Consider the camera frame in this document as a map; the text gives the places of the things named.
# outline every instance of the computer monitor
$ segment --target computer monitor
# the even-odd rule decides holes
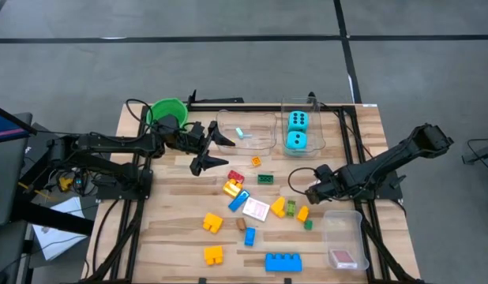
[[[30,134],[37,134],[37,130],[0,108],[0,142],[25,138]]]

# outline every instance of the wooden tabletop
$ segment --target wooden tabletop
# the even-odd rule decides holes
[[[141,112],[139,105],[132,109],[136,114]],[[378,108],[356,105],[356,110],[364,145],[373,155],[385,151],[387,144]],[[204,126],[208,126],[211,120],[216,120],[216,114],[190,112],[189,121],[202,121]],[[284,278],[292,278],[293,283],[366,283],[364,271],[338,271],[329,268],[326,263],[321,225],[323,214],[327,210],[352,210],[353,203],[327,202],[311,205],[307,198],[291,191],[287,185],[288,174],[300,166],[316,167],[326,163],[332,169],[337,169],[346,165],[338,118],[329,112],[321,114],[326,146],[316,157],[300,159],[283,155],[280,113],[276,116],[278,142],[271,155],[261,156],[262,165],[259,167],[251,166],[250,156],[224,155],[214,144],[210,147],[211,155],[230,163],[206,170],[200,177],[194,177],[190,173],[193,155],[167,149],[161,159],[153,160],[155,178],[151,196],[145,203],[133,282],[197,282],[203,277],[210,283],[283,283]],[[123,107],[117,135],[136,136],[137,128],[138,122]],[[358,161],[354,139],[352,136],[350,139],[354,160]],[[125,163],[131,157],[115,154],[111,160]],[[272,212],[269,212],[265,222],[261,222],[243,215],[242,207],[235,213],[230,211],[227,206],[231,198],[222,190],[230,170],[236,170],[246,177],[244,189],[255,199],[272,204],[279,196],[285,196],[287,200],[296,200],[297,212],[302,205],[309,207],[313,230],[306,231],[298,220],[286,217],[279,219]],[[258,185],[258,174],[273,174],[274,185]],[[300,189],[313,181],[310,171],[299,171],[293,179],[294,187]],[[107,200],[99,206],[87,256],[90,266],[96,231],[111,203],[111,200]],[[376,203],[385,244],[404,269],[418,278],[419,271],[404,213],[389,201],[379,200]],[[104,224],[96,257],[97,266],[103,262],[116,242],[122,204],[122,201],[118,202]],[[132,207],[130,218],[134,210],[135,207]],[[211,234],[202,228],[203,219],[208,212],[223,218],[222,228],[217,234]],[[235,225],[236,219],[240,217],[245,218],[247,226],[257,230],[253,247],[244,246],[244,234]],[[223,246],[222,265],[208,266],[204,261],[204,248],[213,245]],[[371,248],[374,270],[379,277],[377,254],[373,245]],[[120,277],[125,274],[128,251],[127,246],[123,250]],[[265,272],[267,252],[299,253],[303,272]]]

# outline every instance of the red lego brick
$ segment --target red lego brick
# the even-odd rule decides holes
[[[230,173],[228,173],[228,179],[232,178],[235,179],[238,183],[244,182],[244,176],[234,170],[231,170]]]

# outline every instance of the clear plastic box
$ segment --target clear plastic box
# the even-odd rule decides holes
[[[216,115],[221,134],[235,142],[234,147],[218,145],[220,151],[229,155],[270,155],[276,146],[277,117],[273,113],[244,113],[220,110]],[[236,129],[244,135],[240,139]]]
[[[309,116],[309,127],[306,130],[307,145],[303,149],[287,147],[288,118],[292,111],[303,111]],[[325,147],[321,125],[320,106],[314,97],[286,98],[281,102],[281,123],[283,130],[283,151],[289,156],[315,156]]]
[[[328,210],[323,216],[327,261],[335,269],[362,271],[369,260],[363,252],[362,215],[358,211]]]

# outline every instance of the green bowl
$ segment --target green bowl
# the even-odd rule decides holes
[[[188,120],[188,109],[185,104],[179,99],[161,99],[151,106],[152,119],[159,120],[160,118],[172,114],[179,121],[179,127],[182,127]],[[151,123],[151,114],[146,115],[146,122]]]

